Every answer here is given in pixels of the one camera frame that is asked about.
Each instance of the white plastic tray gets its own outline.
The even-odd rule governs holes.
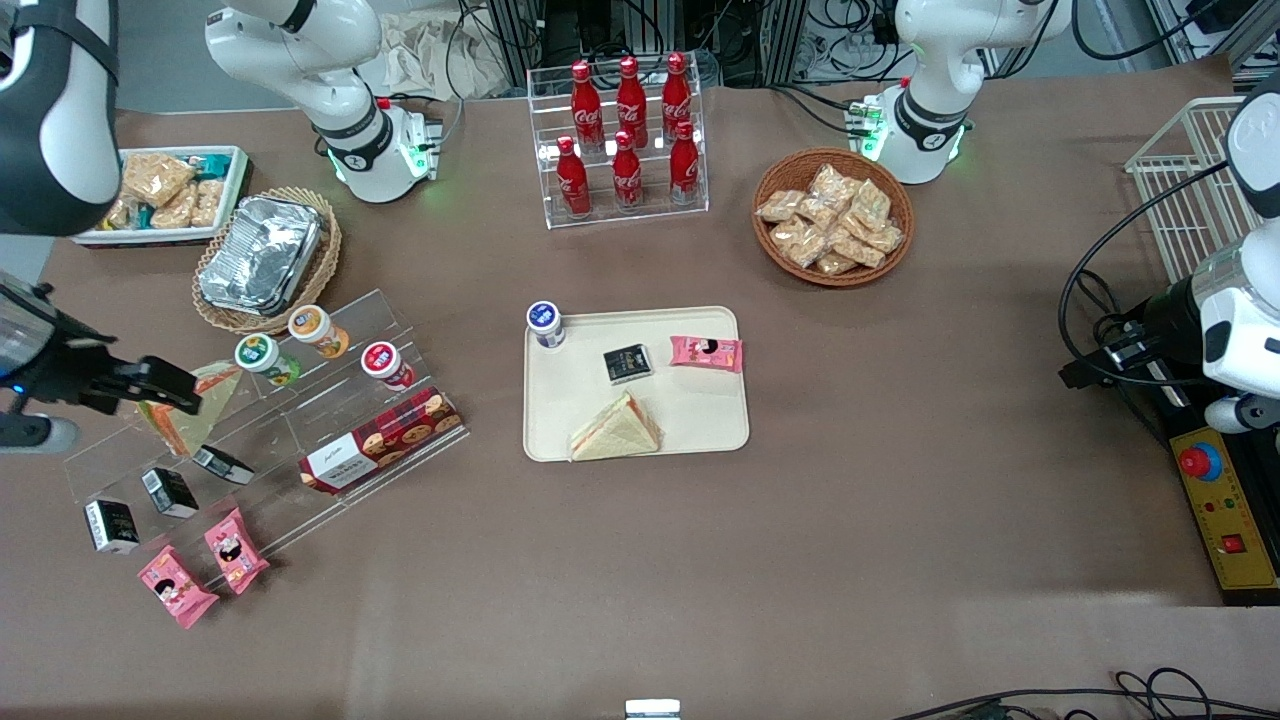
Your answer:
[[[184,245],[212,238],[236,209],[244,184],[244,172],[248,169],[248,155],[234,145],[192,145],[186,147],[136,147],[120,150],[120,161],[134,152],[164,152],[180,158],[183,155],[230,155],[232,164],[227,168],[227,183],[218,201],[218,214],[214,224],[201,228],[138,229],[138,231],[88,231],[73,237],[77,243],[88,247],[147,247],[152,245]]]
[[[742,375],[671,366],[673,334],[740,337],[728,307],[564,315],[564,343],[547,350],[525,329],[525,455],[530,459],[568,460],[570,437],[623,391],[663,430],[660,450],[650,455],[726,452],[746,445],[751,427]],[[636,343],[648,350],[654,374],[611,384],[604,354]]]

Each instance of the wicker basket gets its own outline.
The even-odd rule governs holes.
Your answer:
[[[833,168],[846,177],[856,179],[870,178],[892,201],[890,217],[897,223],[899,229],[902,231],[902,245],[891,252],[879,268],[859,266],[838,275],[824,275],[819,272],[801,268],[787,260],[778,251],[769,237],[769,224],[754,213],[771,195],[780,190],[808,192],[809,182],[818,174],[818,168],[826,163],[831,163]],[[906,196],[902,183],[897,182],[897,178],[890,174],[888,170],[867,158],[851,150],[841,150],[838,147],[810,147],[809,150],[787,155],[774,163],[764,173],[764,177],[760,178],[759,187],[755,188],[755,202],[751,205],[751,224],[755,227],[755,238],[760,241],[760,247],[769,254],[769,258],[773,258],[774,263],[792,275],[827,287],[852,287],[868,283],[892,270],[902,261],[906,251],[911,247],[911,238],[915,236],[915,213],[911,210],[911,199]]]
[[[223,240],[225,240],[228,229],[236,222],[236,214],[232,213],[230,219],[223,227],[218,228],[218,234],[214,236],[214,240],[209,243],[209,249],[205,250],[204,258],[200,259],[200,264],[196,265],[196,278],[191,282],[191,299],[196,304],[200,316],[209,320],[209,324],[237,334],[283,333],[288,328],[289,313],[294,307],[312,304],[320,297],[320,291],[324,290],[324,286],[329,283],[329,279],[333,278],[334,272],[338,269],[338,255],[342,250],[342,228],[338,227],[338,218],[334,217],[333,206],[329,205],[328,200],[310,190],[298,187],[279,187],[268,190],[260,195],[310,205],[324,215],[326,225],[325,232],[320,236],[320,243],[311,256],[311,264],[307,266],[306,275],[298,283],[300,290],[297,297],[293,300],[293,305],[271,318],[215,307],[200,295],[200,273],[212,260],[218,249],[223,246]]]

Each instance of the pink snack package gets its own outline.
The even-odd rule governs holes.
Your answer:
[[[147,562],[147,566],[138,573],[138,579],[156,593],[164,609],[183,630],[195,625],[209,606],[218,602],[216,594],[207,592],[192,579],[172,544],[165,546],[155,560]]]
[[[742,372],[742,341],[671,336],[671,364]]]
[[[270,564],[257,553],[253,541],[248,538],[239,507],[232,510],[221,523],[209,528],[205,542],[218,557],[218,566],[223,569],[227,584],[236,591],[236,594],[244,592],[259,573],[270,568]]]

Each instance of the foil container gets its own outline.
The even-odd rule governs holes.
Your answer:
[[[221,247],[200,272],[200,293],[215,307],[279,315],[306,274],[324,218],[315,208],[252,196],[239,202]]]

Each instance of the red box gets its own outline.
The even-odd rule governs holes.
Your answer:
[[[302,483],[329,495],[346,492],[461,424],[448,398],[429,387],[300,460]]]

